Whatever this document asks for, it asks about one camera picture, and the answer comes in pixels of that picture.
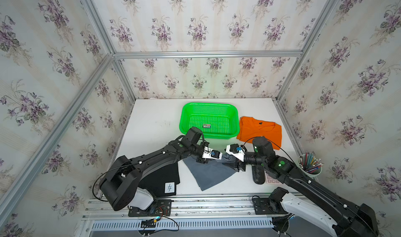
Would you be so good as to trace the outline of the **grey-blue t-shirt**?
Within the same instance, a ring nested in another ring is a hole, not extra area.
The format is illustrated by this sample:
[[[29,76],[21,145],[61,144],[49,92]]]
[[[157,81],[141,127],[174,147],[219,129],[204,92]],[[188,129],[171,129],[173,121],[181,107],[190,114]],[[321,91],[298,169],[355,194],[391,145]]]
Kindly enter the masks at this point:
[[[224,153],[221,160],[209,160],[202,164],[196,162],[193,157],[183,160],[192,175],[194,176],[201,191],[205,191],[235,174],[235,170],[226,166],[225,163],[234,163],[236,158]]]

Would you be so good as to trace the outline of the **green plastic mesh basket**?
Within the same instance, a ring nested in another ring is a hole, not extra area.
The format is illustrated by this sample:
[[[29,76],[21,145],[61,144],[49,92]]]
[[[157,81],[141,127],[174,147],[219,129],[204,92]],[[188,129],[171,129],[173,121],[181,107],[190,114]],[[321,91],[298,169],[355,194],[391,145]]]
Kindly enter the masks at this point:
[[[182,108],[179,129],[200,129],[205,138],[231,139],[240,132],[239,113],[235,106],[221,103],[187,103]]]

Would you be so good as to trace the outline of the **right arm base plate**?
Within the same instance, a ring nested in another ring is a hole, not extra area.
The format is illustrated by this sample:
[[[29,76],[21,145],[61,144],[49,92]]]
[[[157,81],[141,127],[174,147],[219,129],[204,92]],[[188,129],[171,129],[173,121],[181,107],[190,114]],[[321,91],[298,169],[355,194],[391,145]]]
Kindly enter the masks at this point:
[[[286,215],[286,212],[280,203],[260,196],[251,198],[256,215]]]

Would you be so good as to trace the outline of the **black t-shirt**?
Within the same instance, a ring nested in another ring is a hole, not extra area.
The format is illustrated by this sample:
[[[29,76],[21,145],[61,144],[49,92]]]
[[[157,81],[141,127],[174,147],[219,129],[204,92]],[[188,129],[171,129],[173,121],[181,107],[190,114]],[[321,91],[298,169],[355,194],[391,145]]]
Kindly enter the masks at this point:
[[[179,183],[179,168],[178,164],[174,163],[142,178],[138,187],[149,191],[155,197],[169,197],[176,195]]]

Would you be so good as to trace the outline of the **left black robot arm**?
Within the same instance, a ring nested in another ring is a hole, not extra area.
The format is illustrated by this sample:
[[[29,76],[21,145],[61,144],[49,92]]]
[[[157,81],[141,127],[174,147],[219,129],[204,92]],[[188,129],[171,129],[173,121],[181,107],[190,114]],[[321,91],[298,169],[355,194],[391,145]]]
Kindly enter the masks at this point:
[[[100,191],[114,211],[119,211],[134,199],[140,181],[149,174],[187,157],[202,157],[209,142],[203,132],[192,127],[185,135],[170,141],[163,148],[134,158],[121,156],[103,175]]]

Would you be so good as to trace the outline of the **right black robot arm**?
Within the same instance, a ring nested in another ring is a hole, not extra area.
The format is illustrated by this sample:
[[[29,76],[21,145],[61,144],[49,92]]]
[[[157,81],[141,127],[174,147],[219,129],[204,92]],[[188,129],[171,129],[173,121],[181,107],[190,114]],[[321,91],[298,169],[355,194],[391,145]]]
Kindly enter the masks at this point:
[[[356,205],[307,176],[289,158],[279,156],[275,143],[265,137],[252,138],[253,151],[245,146],[228,145],[226,153],[240,163],[262,168],[273,179],[296,190],[309,201],[303,202],[279,187],[269,196],[270,210],[283,209],[324,230],[332,237],[377,237],[375,211],[366,204]]]

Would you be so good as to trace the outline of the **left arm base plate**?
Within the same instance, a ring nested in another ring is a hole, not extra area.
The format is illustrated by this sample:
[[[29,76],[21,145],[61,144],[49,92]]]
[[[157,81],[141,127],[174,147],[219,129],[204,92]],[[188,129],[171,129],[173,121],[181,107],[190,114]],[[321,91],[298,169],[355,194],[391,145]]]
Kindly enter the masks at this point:
[[[149,207],[142,210],[138,207],[129,207],[129,217],[156,217],[156,216],[170,216],[173,200],[171,199],[157,199],[152,202]]]

